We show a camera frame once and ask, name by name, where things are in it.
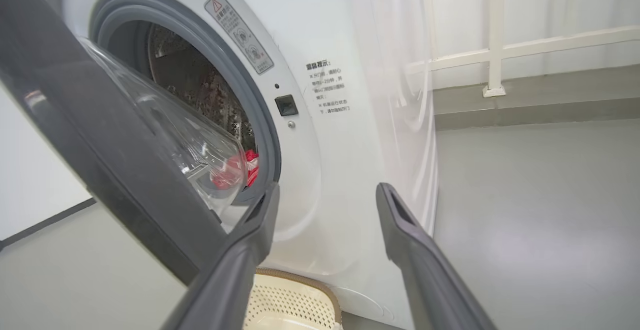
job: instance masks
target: washing machine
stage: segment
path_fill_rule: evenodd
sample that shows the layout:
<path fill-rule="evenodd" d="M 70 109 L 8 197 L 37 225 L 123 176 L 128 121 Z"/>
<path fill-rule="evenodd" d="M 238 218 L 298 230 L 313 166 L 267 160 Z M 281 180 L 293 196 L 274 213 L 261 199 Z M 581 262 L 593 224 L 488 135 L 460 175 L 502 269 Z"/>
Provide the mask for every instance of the washing machine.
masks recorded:
<path fill-rule="evenodd" d="M 89 38 L 237 137 L 254 179 L 218 212 L 233 228 L 275 180 L 263 267 L 326 283 L 343 311 L 413 328 L 375 189 L 393 184 L 434 232 L 437 164 L 423 0 L 48 0 Z M 406 71 L 424 64 L 423 73 Z"/>

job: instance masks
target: beige plastic basket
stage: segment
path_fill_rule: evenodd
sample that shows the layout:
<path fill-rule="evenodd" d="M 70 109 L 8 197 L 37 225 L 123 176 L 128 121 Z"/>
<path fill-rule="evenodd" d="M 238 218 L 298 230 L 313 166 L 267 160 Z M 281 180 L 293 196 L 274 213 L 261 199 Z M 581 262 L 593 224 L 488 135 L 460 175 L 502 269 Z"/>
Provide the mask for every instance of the beige plastic basket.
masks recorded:
<path fill-rule="evenodd" d="M 341 330 L 336 296 L 320 282 L 272 269 L 258 269 L 244 330 Z"/>

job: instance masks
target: perforated basket wall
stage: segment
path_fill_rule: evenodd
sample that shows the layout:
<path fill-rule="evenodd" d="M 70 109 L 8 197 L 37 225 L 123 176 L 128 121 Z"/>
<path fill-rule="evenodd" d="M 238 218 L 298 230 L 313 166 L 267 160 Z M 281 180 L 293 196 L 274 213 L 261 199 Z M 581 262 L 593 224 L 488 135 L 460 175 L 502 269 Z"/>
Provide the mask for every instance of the perforated basket wall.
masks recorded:
<path fill-rule="evenodd" d="M 331 330 L 339 319 L 336 305 L 323 291 L 277 276 L 256 275 L 244 330 Z"/>

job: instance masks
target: red warning triangle symbol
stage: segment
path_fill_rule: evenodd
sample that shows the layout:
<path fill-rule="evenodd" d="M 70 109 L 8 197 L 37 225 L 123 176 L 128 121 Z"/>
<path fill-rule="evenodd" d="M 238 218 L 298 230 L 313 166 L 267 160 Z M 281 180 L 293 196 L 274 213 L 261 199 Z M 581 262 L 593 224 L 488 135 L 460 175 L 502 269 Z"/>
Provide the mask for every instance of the red warning triangle symbol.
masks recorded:
<path fill-rule="evenodd" d="M 220 9 L 222 9 L 222 4 L 217 0 L 213 0 L 213 11 L 217 13 Z"/>

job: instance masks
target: metal railing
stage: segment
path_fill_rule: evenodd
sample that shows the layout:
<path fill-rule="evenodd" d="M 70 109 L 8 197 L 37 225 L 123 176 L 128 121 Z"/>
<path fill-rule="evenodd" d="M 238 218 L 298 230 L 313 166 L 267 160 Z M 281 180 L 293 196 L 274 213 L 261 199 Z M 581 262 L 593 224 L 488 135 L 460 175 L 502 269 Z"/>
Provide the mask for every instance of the metal railing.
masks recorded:
<path fill-rule="evenodd" d="M 430 51 L 432 52 L 432 59 L 429 60 L 430 70 L 489 62 L 489 83 L 482 90 L 484 97 L 506 94 L 505 88 L 502 85 L 503 59 L 555 52 L 558 50 L 583 48 L 585 46 L 640 40 L 640 26 L 631 25 L 505 45 L 503 43 L 503 33 L 505 31 L 505 0 L 489 0 L 489 48 L 439 56 L 437 52 L 437 35 L 434 29 L 434 2 L 433 0 L 424 1 L 425 11 L 427 12 L 426 19 L 429 22 Z M 567 6 L 564 12 L 564 24 L 567 25 L 565 27 L 566 29 L 573 29 L 570 23 L 575 19 L 575 15 L 576 0 L 567 0 Z M 408 64 L 405 71 L 407 74 L 419 73 L 423 71 L 424 66 L 425 63 L 423 61 L 414 62 Z"/>

